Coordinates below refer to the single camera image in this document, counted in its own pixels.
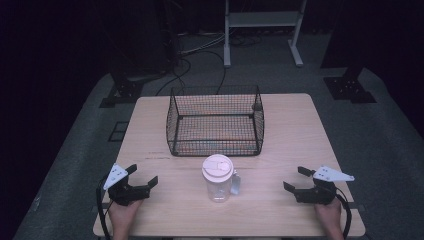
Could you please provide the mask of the black stand base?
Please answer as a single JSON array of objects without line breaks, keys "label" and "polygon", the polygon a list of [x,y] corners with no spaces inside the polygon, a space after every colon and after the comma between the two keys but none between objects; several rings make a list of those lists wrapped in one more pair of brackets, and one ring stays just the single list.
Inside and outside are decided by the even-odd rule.
[{"label": "black stand base", "polygon": [[113,86],[109,94],[102,99],[100,108],[113,108],[117,104],[135,103],[140,97],[144,82],[138,71],[112,70]]},{"label": "black stand base", "polygon": [[323,80],[334,100],[349,100],[354,104],[375,103],[358,78],[363,66],[349,66],[342,76],[324,77]]}]

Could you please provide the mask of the person's right hand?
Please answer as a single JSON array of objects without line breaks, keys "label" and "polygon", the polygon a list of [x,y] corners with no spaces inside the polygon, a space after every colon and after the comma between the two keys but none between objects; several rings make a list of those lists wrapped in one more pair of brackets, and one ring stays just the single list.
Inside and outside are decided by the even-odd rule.
[{"label": "person's right hand", "polygon": [[341,202],[335,198],[329,204],[315,204],[318,221],[326,232],[341,232]]}]

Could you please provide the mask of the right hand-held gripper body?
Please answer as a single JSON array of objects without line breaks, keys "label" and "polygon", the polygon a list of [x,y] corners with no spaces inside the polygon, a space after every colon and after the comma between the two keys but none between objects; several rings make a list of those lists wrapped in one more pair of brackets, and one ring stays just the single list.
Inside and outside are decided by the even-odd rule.
[{"label": "right hand-held gripper body", "polygon": [[310,204],[329,204],[336,197],[336,182],[354,181],[355,177],[322,165],[311,176],[314,186],[309,189],[295,189],[297,202]]}]

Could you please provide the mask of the person's left hand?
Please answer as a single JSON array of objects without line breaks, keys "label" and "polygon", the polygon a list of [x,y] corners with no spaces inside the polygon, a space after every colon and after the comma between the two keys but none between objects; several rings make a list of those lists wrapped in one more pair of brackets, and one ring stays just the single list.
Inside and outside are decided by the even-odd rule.
[{"label": "person's left hand", "polygon": [[128,206],[119,205],[113,202],[109,207],[109,218],[112,223],[113,232],[127,233],[132,226],[142,200],[131,202]]}]

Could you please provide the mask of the clear cup with white lid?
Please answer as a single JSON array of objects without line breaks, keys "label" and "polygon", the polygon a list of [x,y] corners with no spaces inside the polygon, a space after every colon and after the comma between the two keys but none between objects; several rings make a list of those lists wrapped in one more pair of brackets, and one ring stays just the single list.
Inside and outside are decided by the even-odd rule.
[{"label": "clear cup with white lid", "polygon": [[207,157],[202,164],[210,200],[221,203],[240,193],[241,177],[230,158],[222,154]]}]

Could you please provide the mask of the white metal stand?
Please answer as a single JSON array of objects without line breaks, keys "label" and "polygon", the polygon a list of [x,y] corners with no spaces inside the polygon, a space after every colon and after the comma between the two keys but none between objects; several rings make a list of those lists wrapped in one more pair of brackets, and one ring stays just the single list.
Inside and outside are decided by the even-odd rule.
[{"label": "white metal stand", "polygon": [[293,27],[294,33],[292,38],[288,40],[288,46],[295,65],[302,67],[304,63],[297,48],[297,41],[307,1],[302,0],[297,11],[231,12],[230,2],[225,0],[223,65],[225,67],[231,66],[230,30],[232,28]]}]

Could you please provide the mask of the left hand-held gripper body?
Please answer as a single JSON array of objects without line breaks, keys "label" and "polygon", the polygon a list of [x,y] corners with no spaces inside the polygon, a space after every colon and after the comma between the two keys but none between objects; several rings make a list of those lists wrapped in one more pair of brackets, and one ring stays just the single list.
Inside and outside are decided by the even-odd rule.
[{"label": "left hand-held gripper body", "polygon": [[122,168],[114,163],[103,185],[103,189],[108,192],[109,198],[123,206],[128,206],[133,201],[149,198],[151,191],[148,184],[131,186],[128,183],[130,175],[126,172],[127,168]]}]

